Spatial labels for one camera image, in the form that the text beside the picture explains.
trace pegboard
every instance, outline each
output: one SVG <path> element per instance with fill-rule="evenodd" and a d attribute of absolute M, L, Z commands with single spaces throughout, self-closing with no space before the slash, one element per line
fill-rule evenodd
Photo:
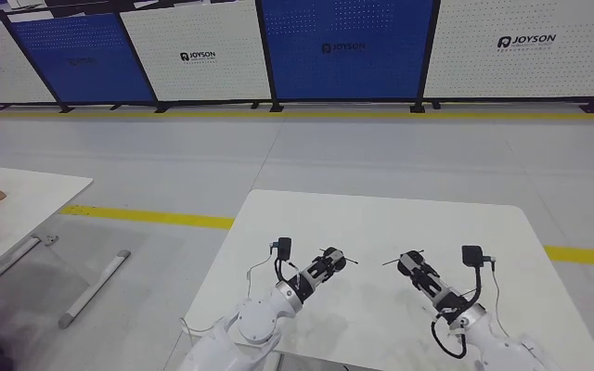
<path fill-rule="evenodd" d="M 253 0 L 122 19 L 159 100 L 270 99 Z"/>
<path fill-rule="evenodd" d="M 4 24 L 0 24 L 0 103 L 55 101 Z"/>
<path fill-rule="evenodd" d="M 16 35 L 65 102 L 152 102 L 113 14 L 13 23 Z"/>
<path fill-rule="evenodd" d="M 413 99 L 433 0 L 262 0 L 279 99 Z"/>
<path fill-rule="evenodd" d="M 425 96 L 594 96 L 593 15 L 592 0 L 442 0 Z"/>

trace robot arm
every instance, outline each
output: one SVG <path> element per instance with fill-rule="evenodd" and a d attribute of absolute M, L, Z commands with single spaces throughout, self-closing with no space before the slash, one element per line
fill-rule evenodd
<path fill-rule="evenodd" d="M 215 322 L 213 328 L 194 345 L 178 371 L 252 371 L 256 369 L 280 342 L 278 319 L 294 318 L 316 288 L 346 265 L 342 251 L 328 248 L 307 268 L 291 279 L 285 280 L 279 271 L 279 266 L 280 261 L 289 259 L 291 240 L 280 238 L 275 244 L 279 257 L 275 262 L 279 281 L 270 290 L 270 294 L 258 301 L 245 300 L 237 305 L 231 314 Z M 228 330 L 236 322 L 243 338 L 250 344 L 261 345 L 259 352 L 255 355 L 243 353 L 229 337 Z"/>
<path fill-rule="evenodd" d="M 466 344 L 471 344 L 481 352 L 484 371 L 561 371 L 554 361 L 535 341 L 527 336 L 520 339 L 499 337 L 491 330 L 491 314 L 478 303 L 481 295 L 480 268 L 484 262 L 491 262 L 495 272 L 495 258 L 484 256 L 478 246 L 462 247 L 462 260 L 473 267 L 476 273 L 476 291 L 469 301 L 442 281 L 435 270 L 425 262 L 417 251 L 409 251 L 400 256 L 398 270 L 408 276 L 415 288 L 424 293 L 437 310 L 432 322 L 432 334 L 440 348 L 448 355 L 463 358 Z M 458 331 L 462 345 L 460 353 L 446 349 L 435 333 L 435 322 L 443 317 L 450 330 Z"/>

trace gray floor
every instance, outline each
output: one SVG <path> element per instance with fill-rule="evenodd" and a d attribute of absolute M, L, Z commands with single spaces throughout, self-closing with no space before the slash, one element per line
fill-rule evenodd
<path fill-rule="evenodd" d="M 234 217 L 254 188 L 510 204 L 543 244 L 585 249 L 594 247 L 592 143 L 592 120 L 0 117 L 0 166 L 95 178 L 77 204 Z M 49 227 L 60 241 L 0 277 L 0 339 L 19 370 L 175 370 L 189 348 L 178 317 L 226 231 L 63 215 Z M 120 249 L 132 259 L 58 330 L 85 283 L 54 251 L 92 280 Z M 594 332 L 594 266 L 555 267 Z M 343 370 L 283 365 L 322 369 Z"/>

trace white table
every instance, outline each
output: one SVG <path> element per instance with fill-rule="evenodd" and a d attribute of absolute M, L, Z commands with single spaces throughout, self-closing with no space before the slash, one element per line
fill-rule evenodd
<path fill-rule="evenodd" d="M 91 183 L 93 179 L 78 176 L 0 168 L 0 190 L 6 193 L 0 200 L 0 275 L 39 242 L 50 246 L 58 240 L 44 231 L 42 224 Z M 60 318 L 60 327 L 72 322 L 129 255 L 129 251 L 120 251 L 99 281 L 89 285 Z"/>
<path fill-rule="evenodd" d="M 508 332 L 530 334 L 564 371 L 591 370 L 594 341 L 525 215 L 512 206 L 252 191 L 187 312 L 189 326 L 205 328 L 243 300 L 246 270 L 278 237 L 292 238 L 291 260 L 302 269 L 328 246 L 360 262 L 347 264 L 283 322 L 278 352 L 377 370 L 474 370 L 478 352 L 469 349 L 463 361 L 442 353 L 421 309 L 430 301 L 395 264 L 381 264 L 424 249 L 428 264 L 462 291 L 474 287 L 474 274 L 460 247 L 480 245 L 497 257 Z M 276 282 L 271 260 L 252 272 L 252 298 Z M 483 282 L 480 303 L 493 311 L 489 268 Z M 231 336 L 247 344 L 235 326 Z M 458 351 L 456 342 L 448 344 Z"/>

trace yellow floor line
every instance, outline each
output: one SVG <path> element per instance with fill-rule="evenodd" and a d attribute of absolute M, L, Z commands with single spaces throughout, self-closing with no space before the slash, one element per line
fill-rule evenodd
<path fill-rule="evenodd" d="M 64 114 L 57 112 L 0 112 L 0 118 L 335 118 L 335 119 L 425 119 L 425 120 L 594 120 L 594 115 L 586 113 L 505 113 L 505 112 L 427 112 L 424 114 L 384 111 L 283 111 L 270 113 L 260 111 L 202 111 L 184 112 L 171 110 L 165 113 L 125 112 L 125 111 L 76 111 Z"/>
<path fill-rule="evenodd" d="M 545 246 L 549 259 L 554 262 L 594 264 L 594 249 L 576 249 L 562 246 Z"/>
<path fill-rule="evenodd" d="M 218 216 L 175 214 L 169 212 L 98 208 L 94 206 L 71 205 L 61 211 L 65 215 L 82 215 L 95 218 L 119 219 L 131 222 L 161 223 L 199 226 L 203 228 L 231 229 L 233 218 Z"/>
<path fill-rule="evenodd" d="M 189 225 L 202 228 L 231 229 L 234 218 L 219 216 L 177 214 L 170 212 L 141 211 L 95 206 L 70 205 L 61 212 L 64 215 L 81 215 L 94 218 L 118 219 L 130 222 Z M 594 264 L 594 249 L 576 249 L 560 246 L 545 246 L 549 258 L 554 262 L 577 262 Z"/>

